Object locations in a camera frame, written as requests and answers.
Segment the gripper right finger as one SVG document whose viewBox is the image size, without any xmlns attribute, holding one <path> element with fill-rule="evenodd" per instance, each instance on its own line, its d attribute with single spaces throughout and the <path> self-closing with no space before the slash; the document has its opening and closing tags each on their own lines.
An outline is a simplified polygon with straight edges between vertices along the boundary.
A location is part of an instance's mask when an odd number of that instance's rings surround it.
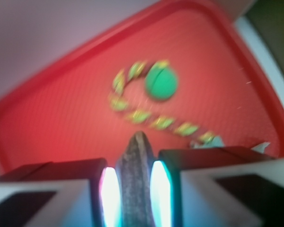
<svg viewBox="0 0 284 227">
<path fill-rule="evenodd" d="M 151 207 L 157 227 L 284 227 L 284 157 L 245 147 L 161 150 Z"/>
</svg>

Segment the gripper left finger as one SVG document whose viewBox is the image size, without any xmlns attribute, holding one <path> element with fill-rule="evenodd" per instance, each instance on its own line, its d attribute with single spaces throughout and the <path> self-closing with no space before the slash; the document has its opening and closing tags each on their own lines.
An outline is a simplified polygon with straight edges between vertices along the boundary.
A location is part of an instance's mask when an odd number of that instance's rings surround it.
<svg viewBox="0 0 284 227">
<path fill-rule="evenodd" d="M 0 176 L 0 227 L 118 227 L 120 191 L 103 158 L 23 165 Z"/>
</svg>

